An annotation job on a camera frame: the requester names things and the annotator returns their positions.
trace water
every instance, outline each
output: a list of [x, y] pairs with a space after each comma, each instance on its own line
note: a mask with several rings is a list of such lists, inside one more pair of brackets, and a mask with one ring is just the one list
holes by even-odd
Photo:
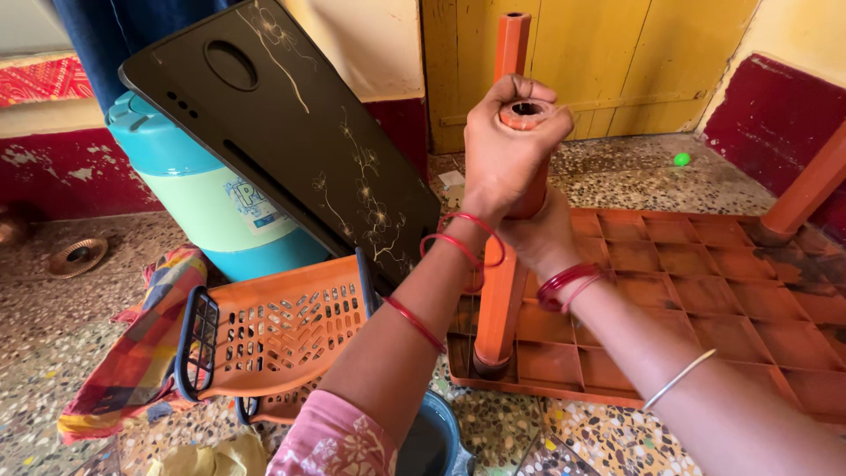
[[449, 425], [440, 413], [421, 407], [397, 456], [397, 476], [439, 476], [447, 471]]

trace teal container lid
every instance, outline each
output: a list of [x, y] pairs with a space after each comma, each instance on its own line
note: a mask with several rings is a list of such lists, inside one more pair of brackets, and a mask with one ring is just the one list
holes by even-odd
[[127, 91], [106, 114], [106, 126], [129, 156], [150, 175], [200, 174], [223, 164], [147, 101]]

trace label sticker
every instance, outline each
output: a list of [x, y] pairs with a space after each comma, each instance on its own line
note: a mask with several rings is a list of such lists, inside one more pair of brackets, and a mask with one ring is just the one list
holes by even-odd
[[226, 182], [223, 187], [253, 235], [275, 230], [288, 221], [288, 217], [282, 215], [254, 186], [240, 177]]

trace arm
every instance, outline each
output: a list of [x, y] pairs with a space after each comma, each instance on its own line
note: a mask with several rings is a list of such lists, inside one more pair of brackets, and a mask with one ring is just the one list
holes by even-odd
[[[575, 251], [567, 198], [555, 190], [547, 197], [532, 220], [505, 221], [500, 227], [541, 282], [583, 261]], [[584, 280], [564, 286], [558, 300], [565, 302]], [[648, 318], [605, 281], [584, 288], [570, 309], [645, 398], [703, 352]], [[716, 357], [654, 404], [707, 474], [835, 474], [846, 468], [846, 448], [832, 434]]]
[[[464, 130], [467, 183], [462, 211], [496, 227], [522, 195], [541, 160], [573, 128], [568, 110], [559, 110], [538, 128], [515, 131], [498, 117], [505, 102], [521, 97], [555, 101], [555, 93], [533, 80], [506, 75], [468, 114]], [[488, 234], [466, 219], [445, 230], [479, 253]], [[453, 319], [470, 260], [438, 240], [393, 293], [439, 340]], [[401, 446], [431, 379], [437, 351], [396, 309], [383, 305], [338, 357], [321, 382], [358, 407]]]

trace pink sleeve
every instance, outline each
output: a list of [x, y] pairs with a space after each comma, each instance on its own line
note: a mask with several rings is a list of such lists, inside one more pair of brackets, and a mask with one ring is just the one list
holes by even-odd
[[390, 474], [397, 447], [376, 422], [344, 399], [315, 390], [267, 467], [267, 476]]

